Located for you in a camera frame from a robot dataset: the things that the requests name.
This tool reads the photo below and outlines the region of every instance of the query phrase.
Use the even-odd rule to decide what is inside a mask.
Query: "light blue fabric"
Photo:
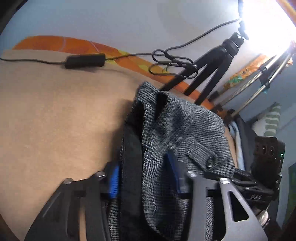
[[[237,124],[234,121],[230,122],[228,127],[229,127],[229,133],[235,142],[235,151],[237,155],[237,167],[238,169],[245,171],[244,157],[242,155],[242,143],[240,139],[239,129],[237,127]]]

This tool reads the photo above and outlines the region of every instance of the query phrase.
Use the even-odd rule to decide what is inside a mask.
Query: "tripod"
[[[188,86],[188,88],[184,91],[185,95],[190,95],[202,82],[204,82],[216,69],[216,73],[208,82],[207,86],[201,92],[198,99],[195,101],[195,104],[200,105],[206,97],[210,94],[225,72],[228,70],[232,59],[238,53],[239,48],[243,44],[244,39],[238,33],[233,33],[229,39],[223,41],[223,43],[209,52],[204,54],[198,60],[194,61],[194,68],[186,68],[183,70],[180,75],[190,76],[196,70],[201,69],[206,66],[205,69],[193,80],[193,82]],[[181,83],[185,78],[176,76],[170,82],[165,84],[160,90],[161,91],[169,91],[177,84]]]

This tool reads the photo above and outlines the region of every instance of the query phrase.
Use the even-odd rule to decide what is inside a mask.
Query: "black tripod leg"
[[[220,59],[222,56],[226,54],[226,50],[220,45],[211,49],[209,52],[204,54],[202,57],[194,61],[196,65],[196,69],[200,69],[203,66],[207,65],[208,63],[215,61],[216,59]],[[194,69],[185,69],[179,73],[179,75],[183,76],[190,76],[194,74]],[[170,82],[166,83],[163,87],[160,88],[161,91],[169,91],[170,89],[174,88],[177,84],[181,83],[184,77],[176,76]]]
[[[211,93],[213,88],[217,85],[219,80],[223,77],[225,72],[228,70],[233,57],[230,54],[227,54],[225,56],[225,59],[223,60],[222,64],[218,67],[218,70],[214,74],[214,76],[210,79],[207,86],[203,89],[203,91],[200,93],[200,96],[198,99],[194,102],[195,104],[200,105],[203,103],[203,101],[206,99],[206,97]]]
[[[205,69],[193,80],[193,82],[184,91],[184,95],[190,95],[197,87],[201,85],[219,66],[219,62],[208,64]]]

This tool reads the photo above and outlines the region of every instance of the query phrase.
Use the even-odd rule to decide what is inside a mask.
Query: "black cable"
[[[222,24],[219,24],[217,26],[215,26],[214,28],[211,28],[210,30],[206,31],[205,33],[203,33],[202,35],[175,47],[170,47],[167,48],[166,50],[162,50],[162,49],[156,49],[154,50],[152,53],[134,53],[134,54],[126,54],[126,55],[122,55],[122,56],[117,56],[117,57],[112,57],[112,58],[106,58],[105,61],[109,61],[109,60],[115,60],[115,59],[120,59],[120,58],[126,58],[126,57],[132,57],[132,56],[151,56],[152,59],[156,62],[154,64],[151,64],[148,67],[148,71],[149,73],[153,74],[153,75],[161,75],[161,76],[180,76],[186,79],[193,79],[198,75],[198,69],[196,67],[196,65],[194,65],[193,60],[191,60],[190,58],[187,57],[182,57],[182,56],[175,56],[175,55],[170,55],[168,54],[168,51],[173,50],[173,49],[179,49],[182,47],[185,47],[197,40],[199,40],[200,38],[206,36],[207,34],[209,34],[210,32],[216,30],[217,28],[220,28],[222,26],[225,26],[227,24],[231,24],[234,22],[239,21],[240,19],[235,19],[235,20],[231,20]],[[162,57],[166,57],[167,59],[169,59],[169,61],[161,61],[155,58],[155,56],[162,56]],[[0,60],[4,60],[4,61],[34,61],[34,62],[40,62],[40,63],[45,63],[45,64],[65,64],[66,62],[49,62],[49,61],[44,61],[44,60],[39,60],[39,59],[3,59],[0,58]],[[174,74],[174,73],[155,73],[153,71],[151,71],[151,68],[154,66],[158,66],[158,65],[165,65],[167,69],[168,67],[172,66],[172,67],[182,67],[185,69],[189,69],[192,68],[195,71],[195,74],[193,76],[183,76],[183,75],[179,75],[179,74]]]
[[[225,23],[222,23],[222,24],[219,24],[219,25],[215,26],[214,28],[211,28],[210,30],[206,31],[205,33],[201,34],[200,36],[198,36],[198,37],[196,37],[196,38],[194,38],[194,39],[192,39],[192,40],[190,40],[190,41],[188,41],[188,42],[186,42],[184,44],[181,44],[181,45],[178,45],[178,46],[175,46],[175,47],[170,47],[170,48],[167,48],[166,50],[156,49],[151,54],[150,53],[127,54],[127,55],[123,55],[123,56],[118,56],[118,57],[113,57],[113,58],[107,58],[106,60],[115,60],[115,59],[119,59],[119,58],[131,57],[131,56],[152,56],[152,59],[156,63],[149,66],[149,68],[148,68],[149,73],[151,73],[153,75],[170,75],[170,76],[179,76],[179,77],[183,77],[183,78],[186,78],[186,79],[194,79],[198,75],[198,69],[194,65],[193,61],[191,59],[189,59],[189,58],[186,58],[186,57],[170,55],[167,52],[170,51],[170,50],[173,50],[173,49],[179,49],[179,48],[185,47],[185,46],[187,46],[187,45],[189,45],[189,44],[191,44],[191,43],[199,40],[200,38],[206,36],[207,34],[209,34],[210,32],[212,32],[214,30],[216,30],[217,28],[220,28],[220,27],[225,26],[227,24],[231,24],[231,23],[237,22],[239,20],[240,20],[240,18],[235,19],[235,20],[231,20],[231,21],[228,21],[228,22],[225,22]],[[160,61],[160,60],[157,60],[155,58],[155,56],[164,56],[167,59],[169,59],[170,61]],[[184,61],[180,61],[180,60],[177,60],[177,59],[186,59],[189,62],[184,62]],[[164,74],[164,73],[155,73],[155,72],[152,72],[151,71],[151,68],[153,66],[158,66],[158,65],[166,65],[167,66],[166,68],[168,68],[170,66],[183,67],[185,69],[194,68],[194,70],[196,72],[195,72],[195,74],[193,76],[189,76],[189,77],[188,76],[179,75],[179,74],[174,74],[174,73]]]
[[[65,61],[62,61],[62,62],[50,62],[50,61],[45,61],[45,60],[40,60],[40,59],[32,59],[32,58],[19,58],[19,59],[0,58],[0,60],[11,61],[11,62],[32,61],[32,62],[40,62],[40,63],[44,63],[44,64],[64,64],[65,63]]]

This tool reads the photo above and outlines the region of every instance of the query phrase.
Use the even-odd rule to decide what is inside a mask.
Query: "black inline switch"
[[[105,65],[105,59],[106,55],[104,53],[70,55],[66,59],[65,68],[102,67]]]

